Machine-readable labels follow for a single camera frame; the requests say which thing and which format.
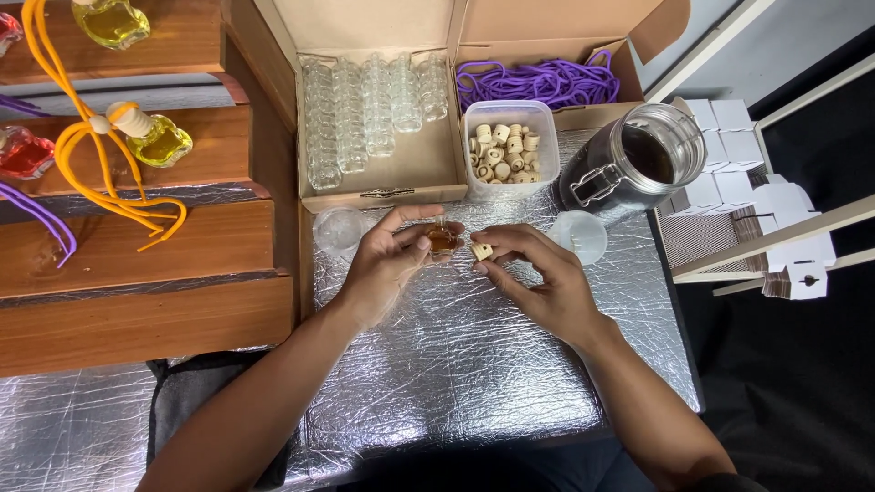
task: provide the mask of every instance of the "wooden shelf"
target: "wooden shelf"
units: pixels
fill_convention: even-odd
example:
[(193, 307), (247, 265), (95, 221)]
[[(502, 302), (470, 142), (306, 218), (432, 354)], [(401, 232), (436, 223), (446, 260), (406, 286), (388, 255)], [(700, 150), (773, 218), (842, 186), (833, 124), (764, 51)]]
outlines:
[[(192, 151), (174, 166), (157, 169), (139, 164), (143, 186), (158, 188), (166, 186), (200, 185), (213, 183), (248, 183), (249, 177), (249, 106), (225, 108), (175, 109), (159, 111), (185, 130), (194, 141)], [(70, 124), (81, 122), (73, 116), (54, 116), (7, 122), (26, 126), (38, 137), (56, 141)], [(117, 189), (136, 189), (130, 174), (128, 160), (115, 142), (101, 137), (107, 150), (109, 167), (115, 177)], [(97, 147), (91, 137), (83, 138), (70, 158), (73, 173), (86, 186), (106, 191), (103, 173), (97, 158)], [(64, 179), (60, 169), (52, 166), (39, 179), (18, 180), (0, 178), (30, 196), (48, 196), (78, 193)]]
[(291, 278), (0, 309), (0, 377), (276, 344)]
[(66, 221), (79, 250), (62, 268), (58, 241), (38, 221), (0, 228), (0, 299), (274, 268), (273, 202), (197, 207), (168, 241), (120, 215)]
[[(124, 52), (96, 44), (73, 19), (69, 2), (47, 2), (47, 28), (71, 80), (129, 75), (221, 72), (221, 0), (160, 0), (136, 7), (151, 35)], [(21, 20), (21, 4), (0, 5)], [(0, 59), (0, 85), (51, 81), (23, 40)]]

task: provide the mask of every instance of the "red perfume bottle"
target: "red perfume bottle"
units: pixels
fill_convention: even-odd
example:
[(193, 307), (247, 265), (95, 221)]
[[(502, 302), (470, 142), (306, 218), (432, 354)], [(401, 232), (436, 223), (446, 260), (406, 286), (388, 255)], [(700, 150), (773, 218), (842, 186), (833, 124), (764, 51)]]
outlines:
[(6, 48), (24, 36), (21, 24), (13, 16), (0, 12), (0, 58), (6, 54)]
[(22, 126), (0, 128), (0, 174), (36, 179), (54, 164), (54, 143)]

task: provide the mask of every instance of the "glass jar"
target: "glass jar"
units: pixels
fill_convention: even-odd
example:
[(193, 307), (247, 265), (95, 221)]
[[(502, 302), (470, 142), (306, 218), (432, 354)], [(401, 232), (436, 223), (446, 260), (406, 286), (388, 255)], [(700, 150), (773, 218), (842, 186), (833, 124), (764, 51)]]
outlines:
[(649, 102), (607, 124), (571, 158), (559, 179), (569, 210), (606, 225), (654, 208), (702, 173), (702, 132), (681, 110)]

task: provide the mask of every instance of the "yellow cord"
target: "yellow cord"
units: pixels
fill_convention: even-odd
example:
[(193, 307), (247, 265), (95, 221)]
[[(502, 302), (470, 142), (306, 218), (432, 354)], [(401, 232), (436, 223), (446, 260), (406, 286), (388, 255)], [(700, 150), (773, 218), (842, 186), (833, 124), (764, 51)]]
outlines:
[[(175, 233), (180, 227), (182, 227), (183, 222), (186, 221), (187, 210), (186, 206), (179, 200), (175, 200), (173, 198), (156, 198), (156, 199), (146, 199), (146, 192), (143, 190), (143, 179), (140, 174), (140, 169), (137, 167), (137, 162), (134, 159), (133, 154), (130, 153), (127, 145), (122, 141), (122, 138), (116, 135), (116, 133), (112, 130), (117, 130), (115, 125), (112, 126), (112, 130), (109, 131), (109, 138), (115, 142), (116, 145), (122, 150), (124, 157), (128, 159), (128, 164), (130, 165), (131, 174), (134, 177), (134, 181), (136, 182), (136, 188), (140, 192), (141, 200), (125, 200), (119, 198), (118, 192), (112, 183), (112, 172), (109, 169), (109, 159), (107, 158), (106, 149), (103, 147), (103, 142), (101, 141), (100, 134), (98, 134), (95, 129), (91, 126), (91, 122), (89, 122), (89, 118), (92, 116), (97, 116), (88, 105), (83, 102), (79, 95), (76, 94), (76, 90), (73, 87), (73, 84), (70, 82), (67, 77), (67, 71), (64, 69), (64, 65), (61, 64), (60, 58), (58, 57), (58, 52), (55, 51), (54, 46), (52, 45), (52, 41), (49, 39), (48, 30), (46, 29), (46, 15), (45, 15), (45, 7), (46, 0), (25, 0), (24, 7), (21, 10), (21, 18), (22, 18), (22, 26), (24, 27), (24, 35), (27, 38), (27, 45), (31, 48), (31, 53), (33, 53), (33, 58), (37, 60), (37, 63), (45, 70), (45, 72), (52, 78), (55, 83), (57, 83), (61, 89), (73, 100), (73, 104), (76, 106), (76, 110), (79, 112), (79, 116), (81, 116), (83, 122), (76, 123), (70, 125), (66, 130), (64, 130), (58, 141), (55, 143), (55, 164), (58, 169), (60, 169), (61, 174), (64, 175), (64, 178), (76, 188), (76, 191), (82, 193), (86, 198), (93, 201), (97, 205), (106, 208), (110, 212), (115, 214), (123, 215), (128, 217), (133, 221), (137, 221), (143, 224), (145, 227), (152, 229), (149, 237), (153, 237), (157, 234), (163, 233), (157, 240), (146, 244), (142, 248), (137, 251), (143, 251), (150, 246), (154, 246), (159, 242), (162, 242), (168, 238), (170, 238), (173, 233)], [(36, 30), (38, 36), (34, 36), (33, 27), (36, 25)], [(52, 59), (52, 63), (46, 59), (45, 55), (42, 52), (42, 49), (39, 46), (39, 43), (45, 47), (46, 52), (49, 57)], [(114, 114), (109, 115), (110, 123), (115, 123), (115, 121), (121, 117), (127, 110), (132, 108), (138, 108), (138, 106), (134, 102), (125, 103), (119, 110), (115, 111)], [(91, 135), (92, 140), (94, 140), (94, 145), (97, 147), (97, 157), (101, 162), (101, 170), (103, 173), (103, 183), (107, 188), (107, 192), (109, 196), (103, 193), (98, 193), (95, 190), (83, 185), (73, 174), (73, 170), (70, 168), (70, 154), (73, 153), (74, 148), (80, 142), (82, 138), (86, 135)], [(142, 207), (154, 207), (156, 205), (163, 204), (172, 204), (179, 207), (179, 213), (177, 215), (169, 215), (169, 214), (157, 214), (153, 212), (148, 212), (145, 210), (138, 210), (138, 208)], [(165, 229), (161, 226), (154, 224), (151, 221), (145, 219), (145, 217), (154, 217), (154, 218), (165, 218), (165, 219), (175, 219), (176, 222), (165, 232)]]

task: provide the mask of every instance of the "right hand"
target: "right hand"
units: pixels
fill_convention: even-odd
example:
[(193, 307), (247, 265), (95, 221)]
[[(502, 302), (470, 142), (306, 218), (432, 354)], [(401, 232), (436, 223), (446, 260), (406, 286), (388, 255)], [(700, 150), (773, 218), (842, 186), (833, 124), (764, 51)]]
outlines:
[[(605, 336), (619, 333), (617, 324), (596, 307), (577, 255), (541, 231), (528, 224), (490, 226), (472, 233), (471, 238), (493, 247), (493, 254), (474, 264), (474, 270), (485, 274), (526, 316), (560, 340), (588, 351)], [(502, 266), (517, 259), (532, 263), (544, 283), (531, 288), (520, 284)]]

